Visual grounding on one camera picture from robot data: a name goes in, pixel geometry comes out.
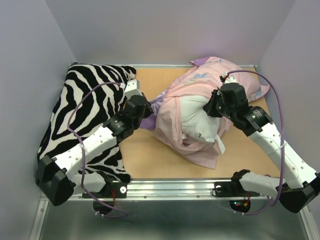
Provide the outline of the white pillow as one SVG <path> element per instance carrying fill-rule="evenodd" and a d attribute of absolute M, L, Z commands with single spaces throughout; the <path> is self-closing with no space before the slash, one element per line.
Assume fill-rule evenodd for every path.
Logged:
<path fill-rule="evenodd" d="M 201 95 L 186 95 L 181 96 L 179 102 L 182 133 L 204 144 L 217 143 L 218 153 L 223 154 L 226 148 L 218 135 L 222 120 L 208 116 L 203 110 L 209 99 Z"/>

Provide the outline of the purple pink princess pillowcase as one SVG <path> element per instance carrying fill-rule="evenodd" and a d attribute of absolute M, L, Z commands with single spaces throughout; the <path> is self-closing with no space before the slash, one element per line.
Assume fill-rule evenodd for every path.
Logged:
<path fill-rule="evenodd" d="M 249 102 L 262 98 L 270 89 L 261 85 L 252 73 L 226 59 L 211 56 L 191 61 L 192 68 L 177 77 L 169 87 L 152 100 L 153 114 L 142 120 L 140 128 L 151 131 L 156 138 L 176 150 L 188 161 L 209 169 L 217 164 L 218 144 L 205 144 L 182 133 L 180 97 L 197 95 L 210 99 L 212 91 L 220 88 L 220 76 L 232 71 L 237 83 L 245 88 Z M 220 118 L 218 135 L 229 130 L 233 123 L 225 117 Z"/>

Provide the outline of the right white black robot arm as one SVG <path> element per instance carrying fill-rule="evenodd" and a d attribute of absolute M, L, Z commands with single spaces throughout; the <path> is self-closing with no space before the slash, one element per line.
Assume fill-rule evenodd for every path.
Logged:
<path fill-rule="evenodd" d="M 280 177 L 242 169 L 230 181 L 215 188 L 217 197 L 257 193 L 279 201 L 291 213 L 298 213 L 320 193 L 320 174 L 310 167 L 284 140 L 270 115 L 260 106 L 250 106 L 245 88 L 226 83 L 211 93 L 203 110 L 210 117 L 225 117 L 256 143 L 280 171 Z"/>

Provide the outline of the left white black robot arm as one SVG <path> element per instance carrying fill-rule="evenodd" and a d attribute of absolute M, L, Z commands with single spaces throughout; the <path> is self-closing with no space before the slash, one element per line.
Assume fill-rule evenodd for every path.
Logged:
<path fill-rule="evenodd" d="M 142 119 L 152 112 L 144 94 L 132 95 L 122 110 L 85 140 L 54 157 L 42 157 L 35 172 L 36 185 L 54 206 L 63 204 L 84 188 L 85 179 L 78 175 L 78 171 L 104 150 L 130 137 L 140 127 Z"/>

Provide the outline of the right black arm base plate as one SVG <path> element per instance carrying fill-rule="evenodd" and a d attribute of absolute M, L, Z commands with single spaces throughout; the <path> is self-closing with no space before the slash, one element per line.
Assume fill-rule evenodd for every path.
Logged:
<path fill-rule="evenodd" d="M 246 191 L 238 182 L 233 181 L 216 181 L 211 190 L 211 194 L 217 198 L 231 197 L 259 197 L 260 194 L 254 191 Z"/>

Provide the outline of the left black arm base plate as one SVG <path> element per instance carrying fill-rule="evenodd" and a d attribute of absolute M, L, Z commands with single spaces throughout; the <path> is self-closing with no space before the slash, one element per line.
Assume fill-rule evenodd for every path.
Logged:
<path fill-rule="evenodd" d="M 124 199 L 127 197 L 127 188 L 128 184 L 125 182 L 112 182 L 107 183 L 104 187 L 99 191 L 95 192 L 94 196 L 97 198 L 118 198 Z"/>

